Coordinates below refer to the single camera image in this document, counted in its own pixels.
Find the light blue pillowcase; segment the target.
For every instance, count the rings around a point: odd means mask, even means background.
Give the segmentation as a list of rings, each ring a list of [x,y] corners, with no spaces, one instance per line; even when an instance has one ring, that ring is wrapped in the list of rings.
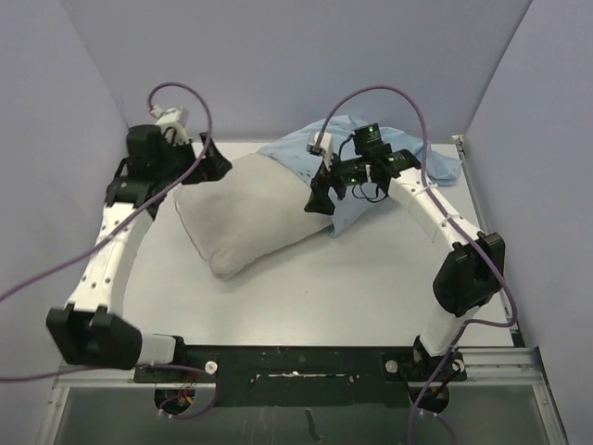
[[[329,233],[339,235],[360,215],[388,198],[389,181],[409,173],[413,181],[418,174],[430,185],[450,186],[461,173],[461,161],[424,149],[421,139],[398,129],[355,120],[347,115],[329,121],[317,121],[259,150],[259,154],[284,165],[309,187],[322,158],[307,152],[312,132],[326,132],[334,139],[334,160],[347,163],[347,193],[338,199],[333,188],[329,197],[335,210]]]

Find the white pillow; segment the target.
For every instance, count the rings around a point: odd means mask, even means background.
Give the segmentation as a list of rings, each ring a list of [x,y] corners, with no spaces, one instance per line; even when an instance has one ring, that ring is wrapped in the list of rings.
[[[174,193],[185,232],[221,280],[330,226],[328,216],[304,211],[308,199],[305,183],[260,154],[235,160],[218,182],[183,185]]]

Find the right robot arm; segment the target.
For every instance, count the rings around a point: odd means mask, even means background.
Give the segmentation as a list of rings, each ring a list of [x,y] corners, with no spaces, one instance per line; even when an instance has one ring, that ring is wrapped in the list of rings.
[[[304,210],[331,216],[335,210],[332,193],[343,199],[349,188],[374,184],[445,252],[433,282],[436,307],[414,342],[412,356],[418,376],[435,378],[445,369],[444,355],[456,344],[463,324],[500,291],[497,276],[504,269],[505,243],[499,235],[487,235],[464,219],[436,184],[423,178],[421,162],[408,149],[394,150],[383,141],[378,125],[359,127],[351,138],[355,156],[342,160],[334,152],[330,134],[309,136],[308,153],[322,161],[311,179]]]

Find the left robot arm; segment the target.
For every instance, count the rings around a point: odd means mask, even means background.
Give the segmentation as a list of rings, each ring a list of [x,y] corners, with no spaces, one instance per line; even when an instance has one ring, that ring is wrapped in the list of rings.
[[[46,326],[70,365],[129,370],[155,365],[167,380],[185,376],[189,359],[181,337],[146,334],[122,317],[126,287],[138,249],[158,208],[178,184],[221,180],[232,168],[210,132],[197,140],[179,124],[129,129],[127,155],[107,186],[95,250],[81,280]]]

